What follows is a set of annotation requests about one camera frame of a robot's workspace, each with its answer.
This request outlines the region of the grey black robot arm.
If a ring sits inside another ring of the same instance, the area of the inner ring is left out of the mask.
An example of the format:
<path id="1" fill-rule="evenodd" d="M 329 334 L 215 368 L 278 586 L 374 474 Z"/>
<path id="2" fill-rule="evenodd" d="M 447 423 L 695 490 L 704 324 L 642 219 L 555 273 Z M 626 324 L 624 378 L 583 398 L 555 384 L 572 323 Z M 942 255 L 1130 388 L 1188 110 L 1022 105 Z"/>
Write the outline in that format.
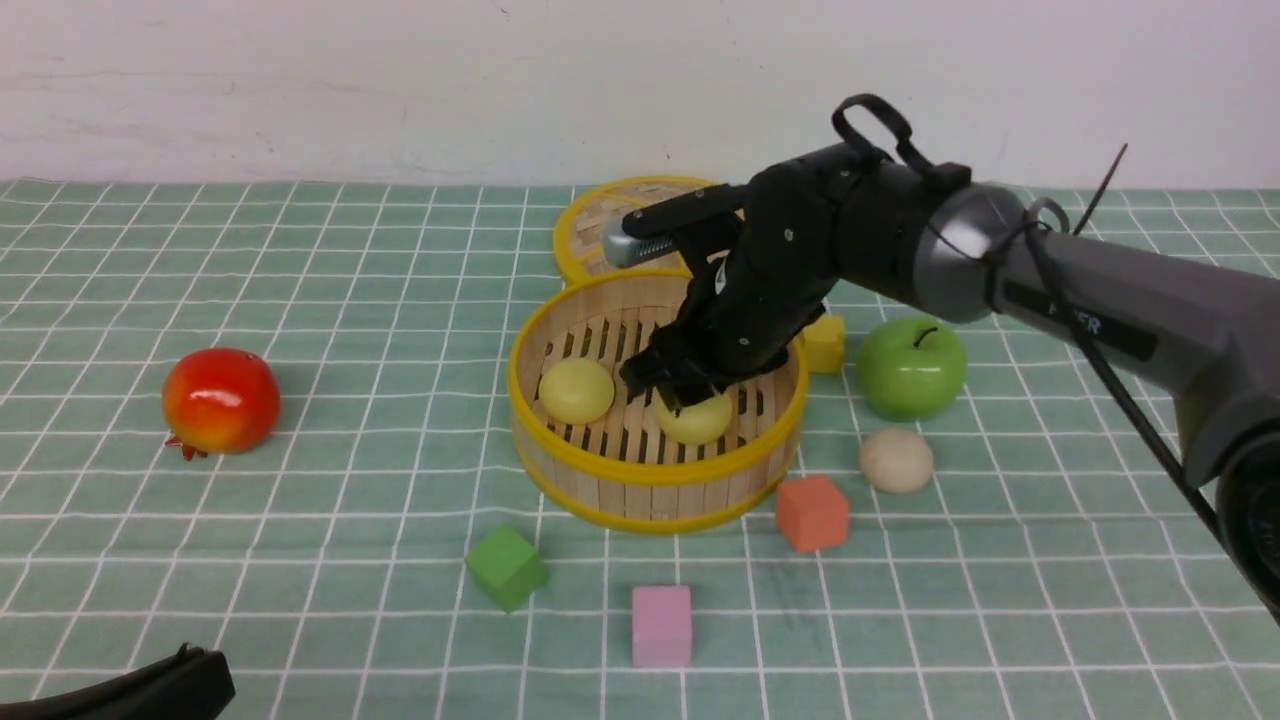
<path id="1" fill-rule="evenodd" d="M 838 281 L 942 322 L 1002 314 L 1075 345 L 1254 593 L 1277 610 L 1279 286 L 1073 233 L 965 167 L 832 145 L 625 214 L 630 269 L 677 252 L 677 316 L 626 361 L 676 405 L 774 370 Z"/>

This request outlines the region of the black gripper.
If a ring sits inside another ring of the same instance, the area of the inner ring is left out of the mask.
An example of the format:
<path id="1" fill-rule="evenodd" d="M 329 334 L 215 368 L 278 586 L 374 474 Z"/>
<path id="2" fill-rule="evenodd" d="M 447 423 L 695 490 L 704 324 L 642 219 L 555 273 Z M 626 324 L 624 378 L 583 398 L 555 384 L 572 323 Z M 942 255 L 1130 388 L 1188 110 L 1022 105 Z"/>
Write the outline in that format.
<path id="1" fill-rule="evenodd" d="M 605 236 L 617 268 L 678 252 L 692 278 L 673 322 L 620 369 L 627 401 L 673 411 L 774 369 L 838 281 L 901 295 L 896 163 L 792 160 L 630 211 Z"/>

